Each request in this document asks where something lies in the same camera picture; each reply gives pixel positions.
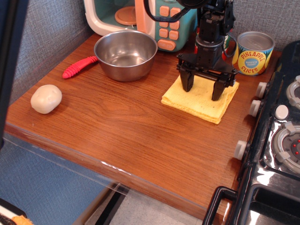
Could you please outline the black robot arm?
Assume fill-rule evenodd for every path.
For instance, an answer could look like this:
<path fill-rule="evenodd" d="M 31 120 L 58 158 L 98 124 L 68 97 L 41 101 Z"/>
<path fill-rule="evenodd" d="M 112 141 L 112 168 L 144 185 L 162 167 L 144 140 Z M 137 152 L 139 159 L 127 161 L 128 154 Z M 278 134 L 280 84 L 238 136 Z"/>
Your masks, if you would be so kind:
<path fill-rule="evenodd" d="M 217 101 L 225 88 L 234 85 L 237 74 L 237 70 L 222 58 L 225 37 L 234 27 L 233 1 L 192 1 L 185 7 L 197 9 L 199 32 L 195 39 L 196 53 L 180 53 L 177 56 L 182 87 L 189 92 L 194 76 L 213 80 L 212 100 Z"/>

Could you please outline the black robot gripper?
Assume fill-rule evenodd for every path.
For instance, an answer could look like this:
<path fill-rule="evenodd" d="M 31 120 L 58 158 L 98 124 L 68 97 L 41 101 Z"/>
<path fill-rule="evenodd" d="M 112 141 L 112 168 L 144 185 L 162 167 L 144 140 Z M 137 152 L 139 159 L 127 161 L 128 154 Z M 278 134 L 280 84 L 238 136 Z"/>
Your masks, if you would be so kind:
<path fill-rule="evenodd" d="M 194 76 L 214 80 L 212 100 L 218 101 L 225 87 L 235 84 L 236 69 L 222 59 L 224 38 L 216 42 L 196 39 L 197 53 L 180 53 L 177 55 L 177 69 L 180 72 L 184 91 L 189 92 L 194 84 Z"/>

